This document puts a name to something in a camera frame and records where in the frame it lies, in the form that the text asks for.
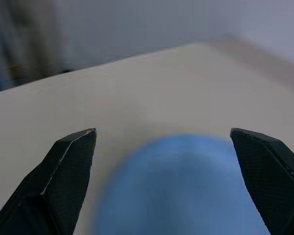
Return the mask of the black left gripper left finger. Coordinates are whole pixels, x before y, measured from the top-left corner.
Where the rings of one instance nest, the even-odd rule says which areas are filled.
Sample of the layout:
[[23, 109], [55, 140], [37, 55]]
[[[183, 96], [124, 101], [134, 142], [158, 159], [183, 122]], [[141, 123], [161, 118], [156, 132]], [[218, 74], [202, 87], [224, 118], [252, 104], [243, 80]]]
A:
[[85, 200], [96, 129], [54, 143], [0, 210], [0, 235], [73, 235]]

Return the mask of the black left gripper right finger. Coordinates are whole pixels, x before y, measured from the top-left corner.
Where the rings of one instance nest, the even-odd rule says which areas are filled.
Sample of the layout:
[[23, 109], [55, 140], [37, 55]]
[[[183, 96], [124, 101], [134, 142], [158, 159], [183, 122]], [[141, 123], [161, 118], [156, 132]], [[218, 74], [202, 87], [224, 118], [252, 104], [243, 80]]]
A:
[[245, 186], [271, 235], [294, 235], [294, 153], [273, 137], [232, 128]]

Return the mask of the blue plate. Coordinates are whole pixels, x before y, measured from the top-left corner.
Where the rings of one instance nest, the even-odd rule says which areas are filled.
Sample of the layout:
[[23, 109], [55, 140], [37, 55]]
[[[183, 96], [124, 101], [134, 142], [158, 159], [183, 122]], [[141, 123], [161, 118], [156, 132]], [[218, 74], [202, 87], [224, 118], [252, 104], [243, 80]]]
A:
[[270, 235], [233, 144], [179, 134], [133, 151], [111, 176], [95, 235]]

